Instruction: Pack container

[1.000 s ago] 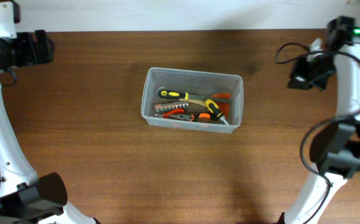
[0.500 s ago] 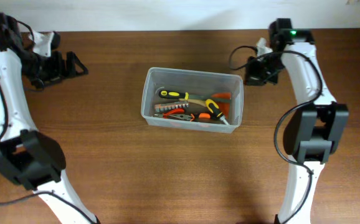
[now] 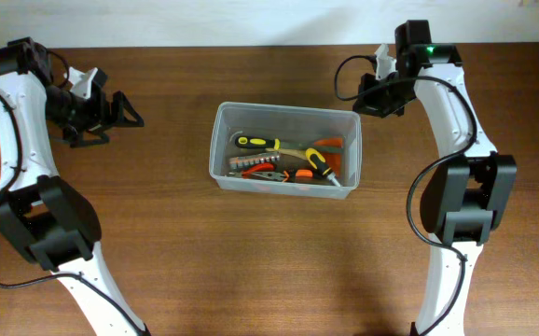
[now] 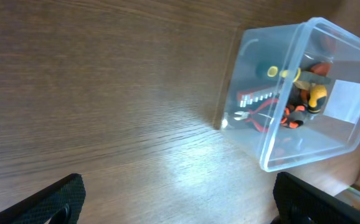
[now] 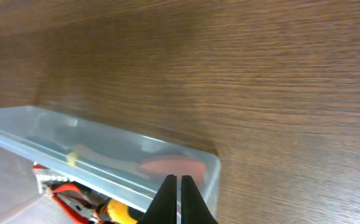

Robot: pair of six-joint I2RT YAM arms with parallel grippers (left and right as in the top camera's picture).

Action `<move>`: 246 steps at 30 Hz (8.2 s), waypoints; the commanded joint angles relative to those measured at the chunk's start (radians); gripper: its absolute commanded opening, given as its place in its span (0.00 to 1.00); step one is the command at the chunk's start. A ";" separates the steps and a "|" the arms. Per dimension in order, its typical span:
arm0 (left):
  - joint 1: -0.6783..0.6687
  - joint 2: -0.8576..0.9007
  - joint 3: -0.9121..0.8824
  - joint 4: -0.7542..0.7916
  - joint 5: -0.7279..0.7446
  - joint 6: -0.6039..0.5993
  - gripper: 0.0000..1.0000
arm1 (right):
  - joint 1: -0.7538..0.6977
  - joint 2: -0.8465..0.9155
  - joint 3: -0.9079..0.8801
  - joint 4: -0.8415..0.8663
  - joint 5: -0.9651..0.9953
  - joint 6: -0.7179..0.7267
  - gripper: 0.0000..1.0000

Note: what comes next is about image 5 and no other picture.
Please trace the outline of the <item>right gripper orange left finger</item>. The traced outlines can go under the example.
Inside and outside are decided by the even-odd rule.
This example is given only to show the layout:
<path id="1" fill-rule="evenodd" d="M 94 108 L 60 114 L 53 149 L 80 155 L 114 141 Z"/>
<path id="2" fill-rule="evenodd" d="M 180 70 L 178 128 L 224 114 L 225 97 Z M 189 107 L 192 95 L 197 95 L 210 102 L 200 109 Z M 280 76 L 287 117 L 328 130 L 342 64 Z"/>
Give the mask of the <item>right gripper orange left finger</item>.
<path id="1" fill-rule="evenodd" d="M 137 224 L 177 223 L 177 177 L 168 175 Z"/>

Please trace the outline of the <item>file with yellow-black handle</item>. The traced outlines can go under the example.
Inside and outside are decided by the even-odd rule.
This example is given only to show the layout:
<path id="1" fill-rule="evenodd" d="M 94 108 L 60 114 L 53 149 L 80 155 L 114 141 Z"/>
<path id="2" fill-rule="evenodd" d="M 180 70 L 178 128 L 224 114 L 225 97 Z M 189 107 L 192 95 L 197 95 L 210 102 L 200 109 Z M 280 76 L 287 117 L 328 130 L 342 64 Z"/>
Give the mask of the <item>file with yellow-black handle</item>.
<path id="1" fill-rule="evenodd" d="M 27 136 L 21 140 L 21 144 L 32 147 L 55 159 L 65 161 L 71 166 L 76 166 L 79 154 L 74 151 L 74 147 L 79 142 L 79 137 L 69 134 Z"/>

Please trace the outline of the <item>small red-handled pliers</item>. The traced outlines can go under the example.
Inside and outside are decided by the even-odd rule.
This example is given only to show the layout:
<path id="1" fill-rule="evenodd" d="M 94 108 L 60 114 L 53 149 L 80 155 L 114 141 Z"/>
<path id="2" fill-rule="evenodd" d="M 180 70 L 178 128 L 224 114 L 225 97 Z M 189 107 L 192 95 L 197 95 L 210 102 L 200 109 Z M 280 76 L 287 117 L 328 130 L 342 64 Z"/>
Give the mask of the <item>small red-handled pliers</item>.
<path id="1" fill-rule="evenodd" d="M 81 189 L 72 183 L 42 184 L 45 196 L 54 201 L 76 224 L 103 223 L 97 217 L 96 206 L 89 202 Z"/>

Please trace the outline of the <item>orange socket bit holder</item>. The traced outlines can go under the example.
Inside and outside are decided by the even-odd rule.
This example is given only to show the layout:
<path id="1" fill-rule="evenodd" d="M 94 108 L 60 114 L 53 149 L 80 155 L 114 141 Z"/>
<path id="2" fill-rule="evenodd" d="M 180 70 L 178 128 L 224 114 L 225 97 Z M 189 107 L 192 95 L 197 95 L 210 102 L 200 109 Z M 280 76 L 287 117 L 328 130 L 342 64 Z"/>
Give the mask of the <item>orange socket bit holder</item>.
<path id="1" fill-rule="evenodd" d="M 35 163 L 32 167 L 32 171 L 36 177 L 37 188 L 40 194 L 44 193 L 45 182 L 71 182 L 71 178 L 61 173 L 55 172 L 45 166 Z"/>

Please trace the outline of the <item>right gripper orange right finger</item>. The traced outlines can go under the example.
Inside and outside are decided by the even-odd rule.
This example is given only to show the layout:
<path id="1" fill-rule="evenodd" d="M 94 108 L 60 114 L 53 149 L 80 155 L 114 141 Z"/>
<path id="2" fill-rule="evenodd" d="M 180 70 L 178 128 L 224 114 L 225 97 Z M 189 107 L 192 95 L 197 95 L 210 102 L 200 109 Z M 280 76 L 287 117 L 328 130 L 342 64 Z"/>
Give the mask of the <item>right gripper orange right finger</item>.
<path id="1" fill-rule="evenodd" d="M 181 223 L 218 224 L 190 175 L 181 179 Z"/>

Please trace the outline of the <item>stubby yellow-black screwdriver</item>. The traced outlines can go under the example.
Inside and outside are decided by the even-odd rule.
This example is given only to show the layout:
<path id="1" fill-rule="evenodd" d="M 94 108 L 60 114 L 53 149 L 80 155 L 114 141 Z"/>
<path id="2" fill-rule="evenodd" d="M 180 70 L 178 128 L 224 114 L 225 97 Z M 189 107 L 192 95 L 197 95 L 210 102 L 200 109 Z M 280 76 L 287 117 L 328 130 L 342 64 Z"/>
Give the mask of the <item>stubby yellow-black screwdriver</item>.
<path id="1" fill-rule="evenodd" d="M 95 216 L 100 222 L 136 224 L 143 215 L 143 212 L 114 199 L 108 199 L 95 209 Z"/>

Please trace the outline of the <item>orange scraper wooden handle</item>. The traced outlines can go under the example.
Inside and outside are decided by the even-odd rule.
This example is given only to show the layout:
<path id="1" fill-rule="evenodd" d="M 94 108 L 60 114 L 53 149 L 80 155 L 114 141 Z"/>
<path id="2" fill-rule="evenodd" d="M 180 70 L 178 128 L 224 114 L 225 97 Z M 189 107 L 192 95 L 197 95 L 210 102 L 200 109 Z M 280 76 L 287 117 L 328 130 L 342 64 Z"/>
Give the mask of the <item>orange scraper wooden handle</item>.
<path id="1" fill-rule="evenodd" d="M 200 187 L 204 182 L 206 164 L 199 159 L 188 157 L 184 154 L 155 153 L 142 159 L 120 160 L 91 150 L 82 144 L 76 145 L 74 151 L 79 154 L 77 163 L 89 162 L 109 169 L 125 171 L 145 179 L 160 179 L 169 174 L 182 177 L 190 175 L 196 185 Z"/>

